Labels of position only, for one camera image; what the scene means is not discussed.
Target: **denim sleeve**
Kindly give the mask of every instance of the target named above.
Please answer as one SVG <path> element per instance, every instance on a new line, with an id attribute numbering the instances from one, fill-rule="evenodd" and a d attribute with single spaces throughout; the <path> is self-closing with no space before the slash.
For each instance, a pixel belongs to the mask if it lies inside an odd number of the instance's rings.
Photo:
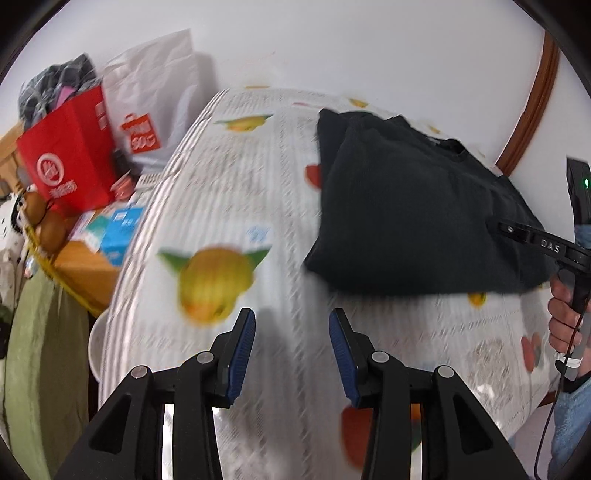
<path id="1" fill-rule="evenodd" d="M 554 409 L 554 424 L 548 478 L 556 477 L 591 424 L 591 380 L 573 393 L 560 394 Z"/>

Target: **silver screw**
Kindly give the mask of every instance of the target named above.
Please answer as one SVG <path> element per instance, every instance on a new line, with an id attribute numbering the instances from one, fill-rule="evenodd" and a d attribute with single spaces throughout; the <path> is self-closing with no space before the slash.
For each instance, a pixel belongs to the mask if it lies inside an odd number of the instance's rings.
<path id="1" fill-rule="evenodd" d="M 213 353 L 201 352 L 199 355 L 197 355 L 197 362 L 199 362 L 200 364 L 208 364 L 213 360 L 213 358 Z"/>
<path id="2" fill-rule="evenodd" d="M 453 371 L 452 367 L 448 367 L 447 365 L 443 365 L 437 369 L 437 373 L 442 376 L 443 378 L 451 378 L 454 376 L 455 372 Z"/>
<path id="3" fill-rule="evenodd" d="M 131 371 L 131 376 L 134 378 L 142 378 L 142 377 L 145 377 L 147 373 L 148 373 L 147 367 L 145 367 L 143 365 L 138 365 L 137 367 L 134 367 L 134 369 Z"/>
<path id="4" fill-rule="evenodd" d="M 371 360 L 373 360 L 377 364 L 384 364 L 388 360 L 390 360 L 390 356 L 386 352 L 376 350 L 374 353 L 371 354 Z"/>

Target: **blue box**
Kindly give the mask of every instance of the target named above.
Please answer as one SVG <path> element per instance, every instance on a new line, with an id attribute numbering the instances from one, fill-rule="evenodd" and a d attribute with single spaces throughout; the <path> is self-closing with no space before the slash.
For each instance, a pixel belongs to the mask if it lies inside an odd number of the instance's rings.
<path id="1" fill-rule="evenodd" d="M 134 235 L 142 210 L 141 207 L 116 210 L 107 225 L 100 251 L 114 267 L 120 267 L 123 263 L 125 251 Z"/>

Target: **human hand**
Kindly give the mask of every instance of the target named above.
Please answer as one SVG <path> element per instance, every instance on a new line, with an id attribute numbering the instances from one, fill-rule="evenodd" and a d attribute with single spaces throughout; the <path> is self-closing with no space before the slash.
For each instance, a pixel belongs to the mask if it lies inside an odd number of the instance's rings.
<path id="1" fill-rule="evenodd" d="M 574 328 L 579 322 L 579 314 L 570 308 L 572 294 L 570 290 L 555 275 L 550 279 L 550 288 L 552 290 L 552 299 L 548 302 L 548 311 L 552 315 L 548 328 L 550 330 L 549 343 L 559 353 L 566 353 L 570 339 L 573 336 Z M 587 311 L 591 311 L 591 302 L 587 306 Z M 583 340 L 582 335 L 577 332 L 574 336 L 573 346 L 580 345 Z M 579 367 L 578 376 L 582 377 L 591 372 L 591 338 L 587 343 L 583 361 Z"/>

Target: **fruit-patterned tablecloth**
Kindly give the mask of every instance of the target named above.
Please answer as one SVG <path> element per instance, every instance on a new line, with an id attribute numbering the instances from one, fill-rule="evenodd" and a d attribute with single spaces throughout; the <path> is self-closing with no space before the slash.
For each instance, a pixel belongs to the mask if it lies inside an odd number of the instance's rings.
<path id="1" fill-rule="evenodd" d="M 508 437 L 556 375 L 547 286 L 521 296 L 371 300 L 331 293 L 302 268 L 320 219 L 315 136 L 324 107 L 392 115 L 361 100 L 295 90 L 218 93 L 169 162 L 111 304 L 101 402 L 135 365 L 180 365 L 230 330 L 241 307 L 255 311 L 242 395 L 215 415 L 225 478 L 359 478 L 369 419 L 348 409 L 328 333 L 334 307 L 408 366 L 451 365 Z M 434 126 L 413 126 L 445 138 Z M 165 478 L 172 478 L 172 412 Z M 420 474 L 415 444 L 413 476 Z"/>

